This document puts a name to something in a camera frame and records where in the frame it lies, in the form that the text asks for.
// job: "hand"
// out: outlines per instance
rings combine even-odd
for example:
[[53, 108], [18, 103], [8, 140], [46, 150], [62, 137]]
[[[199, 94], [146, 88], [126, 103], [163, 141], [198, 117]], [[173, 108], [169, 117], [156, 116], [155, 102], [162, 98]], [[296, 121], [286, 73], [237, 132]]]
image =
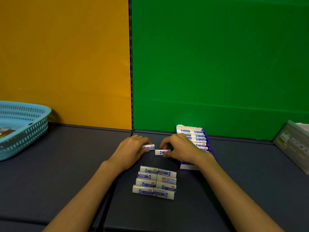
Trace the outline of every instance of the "hand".
[[172, 157], [179, 161], [196, 164], [199, 157], [210, 155], [208, 152], [200, 150], [182, 133], [164, 138], [160, 144], [160, 149], [167, 149], [169, 143], [172, 144], [174, 150], [165, 152], [163, 157]]
[[149, 148], [142, 148], [143, 145], [152, 144], [147, 137], [138, 136], [137, 134], [123, 140], [114, 154], [108, 160], [122, 172], [132, 167], [140, 157], [149, 152]]

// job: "person's right hand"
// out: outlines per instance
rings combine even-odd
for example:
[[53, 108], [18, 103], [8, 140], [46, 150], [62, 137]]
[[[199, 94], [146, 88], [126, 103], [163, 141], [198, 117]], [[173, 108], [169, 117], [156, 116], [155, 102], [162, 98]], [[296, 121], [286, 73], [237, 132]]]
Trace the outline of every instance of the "person's right hand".
[[171, 152], [165, 152], [163, 157], [172, 157], [179, 161], [189, 162], [196, 164], [196, 161], [201, 156], [212, 156], [209, 152], [200, 150], [194, 145], [186, 135], [184, 134], [173, 134], [172, 136], [166, 137], [160, 144], [160, 149], [167, 149], [168, 144], [174, 147]]

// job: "blue plastic basket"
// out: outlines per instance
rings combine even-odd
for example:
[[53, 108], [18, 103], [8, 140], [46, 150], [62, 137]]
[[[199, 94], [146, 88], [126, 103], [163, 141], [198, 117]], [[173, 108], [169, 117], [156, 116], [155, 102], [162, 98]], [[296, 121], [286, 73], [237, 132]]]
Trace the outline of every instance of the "blue plastic basket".
[[16, 155], [46, 132], [51, 111], [42, 105], [0, 101], [0, 129], [16, 130], [0, 138], [0, 161]]

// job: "green wall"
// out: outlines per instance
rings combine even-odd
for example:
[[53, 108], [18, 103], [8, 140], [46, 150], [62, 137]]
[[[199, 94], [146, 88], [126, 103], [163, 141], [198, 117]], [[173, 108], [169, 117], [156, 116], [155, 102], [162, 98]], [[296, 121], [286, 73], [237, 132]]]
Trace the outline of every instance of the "green wall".
[[132, 34], [135, 129], [309, 123], [308, 0], [132, 0]]

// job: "gray box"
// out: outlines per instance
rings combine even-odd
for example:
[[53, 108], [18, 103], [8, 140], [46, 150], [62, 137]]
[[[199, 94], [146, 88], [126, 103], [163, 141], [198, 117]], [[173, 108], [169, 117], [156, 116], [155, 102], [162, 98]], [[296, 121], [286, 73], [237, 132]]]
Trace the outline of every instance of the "gray box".
[[309, 174], [309, 132], [303, 128], [305, 126], [289, 120], [273, 143], [306, 174]]

